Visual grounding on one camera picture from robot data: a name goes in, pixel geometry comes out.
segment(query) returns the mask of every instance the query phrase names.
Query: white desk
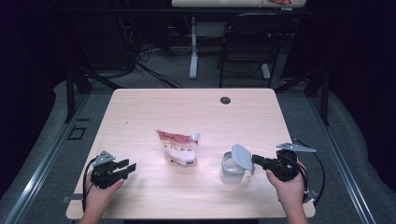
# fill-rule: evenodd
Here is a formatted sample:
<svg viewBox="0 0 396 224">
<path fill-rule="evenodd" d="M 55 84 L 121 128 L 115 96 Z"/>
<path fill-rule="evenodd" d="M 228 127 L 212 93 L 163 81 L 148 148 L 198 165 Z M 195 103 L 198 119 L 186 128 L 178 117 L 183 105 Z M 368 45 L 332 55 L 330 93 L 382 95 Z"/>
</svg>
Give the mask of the white desk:
<svg viewBox="0 0 396 224">
<path fill-rule="evenodd" d="M 172 0 L 172 7 L 280 7 L 285 9 L 292 9 L 294 7 L 304 7 L 306 0 L 291 0 L 291 4 L 281 6 L 269 2 L 268 0 Z M 198 68 L 198 51 L 197 51 L 197 36 L 222 36 L 224 23 L 218 22 L 209 26 L 210 33 L 205 33 L 205 28 L 202 32 L 197 31 L 195 18 L 191 20 L 191 65 L 190 65 L 190 79 L 197 78 Z M 262 67 L 264 77 L 269 77 L 269 70 L 267 64 Z"/>
<path fill-rule="evenodd" d="M 227 96 L 228 105 L 220 102 Z M 180 168 L 166 161 L 155 129 L 200 133 L 198 162 Z M 116 90 L 93 142 L 87 162 L 106 150 L 116 161 L 137 163 L 114 195 L 104 218 L 227 219 L 284 217 L 275 188 L 257 167 L 241 185 L 225 185 L 220 165 L 225 152 L 240 144 L 268 158 L 290 136 L 270 89 Z M 82 190 L 82 175 L 75 193 Z M 304 204 L 308 217 L 312 203 Z M 67 217 L 82 217 L 81 201 L 72 201 Z"/>
</svg>

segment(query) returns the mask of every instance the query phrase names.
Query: container lid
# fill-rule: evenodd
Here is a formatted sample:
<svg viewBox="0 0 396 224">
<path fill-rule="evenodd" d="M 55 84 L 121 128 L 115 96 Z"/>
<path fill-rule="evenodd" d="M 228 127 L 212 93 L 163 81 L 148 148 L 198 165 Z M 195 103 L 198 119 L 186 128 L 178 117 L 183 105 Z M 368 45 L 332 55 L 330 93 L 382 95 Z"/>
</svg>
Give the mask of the container lid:
<svg viewBox="0 0 396 224">
<path fill-rule="evenodd" d="M 232 147 L 233 163 L 240 169 L 251 170 L 253 169 L 253 162 L 251 161 L 250 152 L 241 145 L 235 144 Z"/>
</svg>

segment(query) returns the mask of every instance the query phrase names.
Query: human hand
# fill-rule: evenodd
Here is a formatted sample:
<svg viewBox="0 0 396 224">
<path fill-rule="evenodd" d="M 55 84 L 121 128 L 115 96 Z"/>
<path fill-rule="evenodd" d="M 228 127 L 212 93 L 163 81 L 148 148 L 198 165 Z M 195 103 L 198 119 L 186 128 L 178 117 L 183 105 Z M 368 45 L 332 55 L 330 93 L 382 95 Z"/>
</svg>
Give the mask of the human hand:
<svg viewBox="0 0 396 224">
<path fill-rule="evenodd" d="M 92 172 L 89 172 L 85 185 L 85 190 L 89 191 L 86 199 L 85 214 L 79 223 L 98 223 L 110 204 L 111 197 L 120 189 L 123 182 L 124 179 L 120 179 L 107 189 L 99 189 L 92 185 Z"/>
<path fill-rule="evenodd" d="M 283 182 L 279 180 L 269 169 L 265 170 L 268 180 L 276 188 L 276 195 L 285 210 L 288 222 L 307 223 L 303 209 L 304 180 L 301 174 L 297 174 L 294 179 Z"/>
</svg>

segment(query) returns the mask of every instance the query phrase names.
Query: office chair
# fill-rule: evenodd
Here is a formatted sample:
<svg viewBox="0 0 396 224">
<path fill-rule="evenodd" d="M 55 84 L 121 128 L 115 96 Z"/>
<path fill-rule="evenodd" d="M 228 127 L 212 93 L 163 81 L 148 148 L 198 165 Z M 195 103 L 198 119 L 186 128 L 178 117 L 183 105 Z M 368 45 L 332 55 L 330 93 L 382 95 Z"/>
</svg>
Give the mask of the office chair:
<svg viewBox="0 0 396 224">
<path fill-rule="evenodd" d="M 282 15 L 242 13 L 231 17 L 224 26 L 219 54 L 219 87 L 222 87 L 224 63 L 227 62 L 256 63 L 258 69 L 265 63 L 271 64 L 269 88 L 282 39 L 289 27 L 289 19 Z"/>
</svg>

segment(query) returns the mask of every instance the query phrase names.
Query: clear plastic container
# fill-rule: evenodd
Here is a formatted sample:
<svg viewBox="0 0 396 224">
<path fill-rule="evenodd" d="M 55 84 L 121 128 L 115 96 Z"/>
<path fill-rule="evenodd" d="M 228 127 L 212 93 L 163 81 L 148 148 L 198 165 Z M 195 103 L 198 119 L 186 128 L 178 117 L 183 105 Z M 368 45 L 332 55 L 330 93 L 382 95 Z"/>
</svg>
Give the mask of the clear plastic container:
<svg viewBox="0 0 396 224">
<path fill-rule="evenodd" d="M 221 163 L 221 181 L 230 185 L 241 184 L 245 171 L 253 167 L 250 152 L 240 145 L 233 145 L 232 151 L 224 154 Z"/>
</svg>

